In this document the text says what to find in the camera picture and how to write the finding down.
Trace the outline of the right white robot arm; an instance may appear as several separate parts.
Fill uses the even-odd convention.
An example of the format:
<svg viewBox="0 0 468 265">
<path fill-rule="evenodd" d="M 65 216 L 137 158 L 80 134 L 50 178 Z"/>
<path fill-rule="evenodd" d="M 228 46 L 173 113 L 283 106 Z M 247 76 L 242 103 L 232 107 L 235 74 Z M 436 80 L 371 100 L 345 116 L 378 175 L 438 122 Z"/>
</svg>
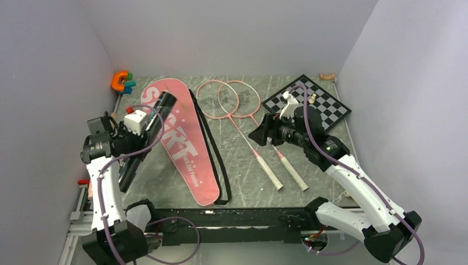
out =
<svg viewBox="0 0 468 265">
<path fill-rule="evenodd" d="M 405 211 L 375 185 L 349 148 L 325 132 L 316 109 L 298 107 L 291 118 L 266 114 L 248 137 L 260 146 L 288 143 L 302 148 L 307 159 L 345 188 L 365 213 L 361 216 L 318 197 L 304 208 L 307 227 L 324 225 L 345 232 L 382 263 L 396 261 L 412 239 L 422 243 L 416 234 L 422 222 L 419 214 Z"/>
</svg>

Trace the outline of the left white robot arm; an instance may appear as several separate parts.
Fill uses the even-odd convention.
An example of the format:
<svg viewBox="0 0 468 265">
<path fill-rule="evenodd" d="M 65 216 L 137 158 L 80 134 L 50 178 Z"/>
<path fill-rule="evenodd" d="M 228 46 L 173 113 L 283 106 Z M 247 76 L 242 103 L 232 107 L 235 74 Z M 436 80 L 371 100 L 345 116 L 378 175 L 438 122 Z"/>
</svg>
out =
<svg viewBox="0 0 468 265">
<path fill-rule="evenodd" d="M 134 262 L 148 253 L 144 232 L 153 231 L 159 222 L 148 201 L 138 203 L 126 216 L 121 200 L 144 159 L 148 133 L 132 132 L 109 115 L 91 119 L 87 125 L 90 134 L 80 157 L 91 180 L 93 221 L 82 247 L 96 264 Z"/>
</svg>

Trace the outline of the black shuttlecock tube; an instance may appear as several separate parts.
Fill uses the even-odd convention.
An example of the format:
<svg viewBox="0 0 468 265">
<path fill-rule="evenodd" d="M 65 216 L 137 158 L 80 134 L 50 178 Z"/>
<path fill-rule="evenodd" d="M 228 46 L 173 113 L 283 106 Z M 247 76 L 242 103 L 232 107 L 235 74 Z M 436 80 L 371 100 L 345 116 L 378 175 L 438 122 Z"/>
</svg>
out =
<svg viewBox="0 0 468 265">
<path fill-rule="evenodd" d="M 132 148 L 130 151 L 125 151 L 118 159 L 124 162 L 123 168 L 119 171 L 119 188 L 121 192 L 127 192 L 132 181 L 136 176 L 136 171 L 139 165 L 146 158 L 152 147 L 160 141 L 164 134 L 164 123 L 171 113 L 177 99 L 174 95 L 164 91 L 160 94 L 154 106 L 136 105 L 139 108 L 148 108 L 152 118 L 147 113 L 142 113 L 147 121 L 143 123 L 140 134 L 136 135 L 133 132 L 126 134 L 126 137 L 132 138 Z"/>
</svg>

